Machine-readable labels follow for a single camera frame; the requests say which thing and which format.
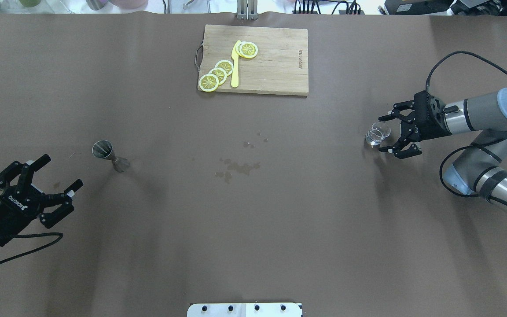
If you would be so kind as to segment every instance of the spill on table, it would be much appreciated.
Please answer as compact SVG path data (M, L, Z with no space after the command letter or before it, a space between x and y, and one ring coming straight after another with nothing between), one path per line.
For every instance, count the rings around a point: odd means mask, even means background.
M263 139L264 143L268 142L267 138ZM244 141L242 144L245 148L255 148L255 144L252 144L248 141ZM217 171L215 173L215 177L217 178L224 178L224 182L227 184L230 184L230 180L232 179L232 174L229 171L236 171L238 174L244 174L246 176L250 176L250 173L252 170L259 169L261 167L261 162L254 163L252 165L248 163L240 164L238 162L232 161L231 159L225 159L219 158L219 161L224 163L226 166L227 171Z
M217 171L215 173L216 177L223 178L224 182L227 184L230 184L230 180L232 179L231 170L236 171L238 174L244 174L247 176L250 176L250 173L252 170L259 169L261 167L261 162L257 162L255 164L239 164L238 162L232 161L231 159L223 160L224 165L227 165L226 169L227 171Z
M230 184L230 180L232 179L232 173L229 171L218 171L215 173L216 177L224 177L224 182Z

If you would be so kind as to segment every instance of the yellow knife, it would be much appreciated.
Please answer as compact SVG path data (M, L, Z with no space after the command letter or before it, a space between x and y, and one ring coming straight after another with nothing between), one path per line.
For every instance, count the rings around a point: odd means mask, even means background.
M238 86L238 59L240 56L238 55L238 52L236 51L238 48L238 45L240 45L241 41L237 41L236 44L234 44L234 47L232 48L232 60L234 62L234 70L232 70L232 79L230 82L230 85L234 88Z

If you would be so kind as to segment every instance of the brown table surface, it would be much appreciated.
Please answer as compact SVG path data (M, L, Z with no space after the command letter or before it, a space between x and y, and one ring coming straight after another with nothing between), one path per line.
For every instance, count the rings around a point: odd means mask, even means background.
M205 24L307 28L308 97L198 92ZM363 141L454 50L507 68L507 18L0 15L0 171L48 153L38 187L85 182L60 243L0 266L0 316L251 301L301 302L312 317L507 316L507 214L438 180L474 135L422 142L407 160ZM450 102L505 86L456 56L431 92ZM129 171L92 156L100 139ZM260 168L227 184L220 159ZM44 241L16 239L0 259Z

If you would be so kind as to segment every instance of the metal bracket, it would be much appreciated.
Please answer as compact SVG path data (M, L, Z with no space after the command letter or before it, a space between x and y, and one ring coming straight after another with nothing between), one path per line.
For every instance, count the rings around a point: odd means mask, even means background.
M238 20L257 20L257 0L238 0Z
M187 317L302 317L302 303L192 304Z

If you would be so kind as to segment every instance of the white mounting plate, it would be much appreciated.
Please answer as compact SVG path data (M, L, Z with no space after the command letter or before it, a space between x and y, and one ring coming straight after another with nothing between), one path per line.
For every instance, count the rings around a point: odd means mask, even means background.
M193 304L187 317L302 317L301 303L203 303Z

